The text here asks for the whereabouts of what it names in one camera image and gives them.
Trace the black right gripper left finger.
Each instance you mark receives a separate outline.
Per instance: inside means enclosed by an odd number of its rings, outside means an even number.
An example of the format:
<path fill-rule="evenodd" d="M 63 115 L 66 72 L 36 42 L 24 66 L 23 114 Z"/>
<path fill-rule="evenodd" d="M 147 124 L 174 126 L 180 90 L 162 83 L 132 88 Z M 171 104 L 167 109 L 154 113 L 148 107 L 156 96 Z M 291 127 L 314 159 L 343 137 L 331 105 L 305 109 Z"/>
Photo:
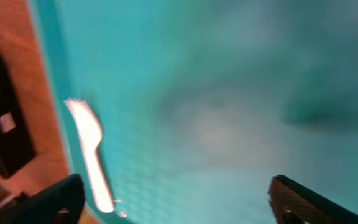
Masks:
<path fill-rule="evenodd" d="M 85 204 L 84 183 L 79 174 L 72 174 L 0 212 L 0 224 L 77 224 Z"/>

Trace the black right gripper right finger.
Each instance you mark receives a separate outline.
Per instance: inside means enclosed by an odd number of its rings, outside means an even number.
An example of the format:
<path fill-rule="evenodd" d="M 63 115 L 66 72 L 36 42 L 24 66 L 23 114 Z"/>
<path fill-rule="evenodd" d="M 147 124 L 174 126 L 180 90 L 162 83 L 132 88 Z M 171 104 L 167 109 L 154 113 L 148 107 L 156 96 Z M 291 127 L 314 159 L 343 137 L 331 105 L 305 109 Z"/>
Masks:
<path fill-rule="evenodd" d="M 358 224 L 358 215 L 284 176 L 272 178 L 269 204 L 278 224 Z"/>

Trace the white plastic fork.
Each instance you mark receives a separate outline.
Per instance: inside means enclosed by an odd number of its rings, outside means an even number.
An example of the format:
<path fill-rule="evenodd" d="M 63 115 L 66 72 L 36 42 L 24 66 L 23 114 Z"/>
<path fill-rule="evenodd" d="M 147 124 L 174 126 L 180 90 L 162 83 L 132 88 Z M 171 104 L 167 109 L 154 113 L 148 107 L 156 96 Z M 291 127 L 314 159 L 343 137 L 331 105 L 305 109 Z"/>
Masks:
<path fill-rule="evenodd" d="M 69 98 L 64 103 L 75 122 L 95 205 L 100 212 L 111 213 L 114 200 L 98 158 L 103 139 L 101 125 L 86 101 Z"/>

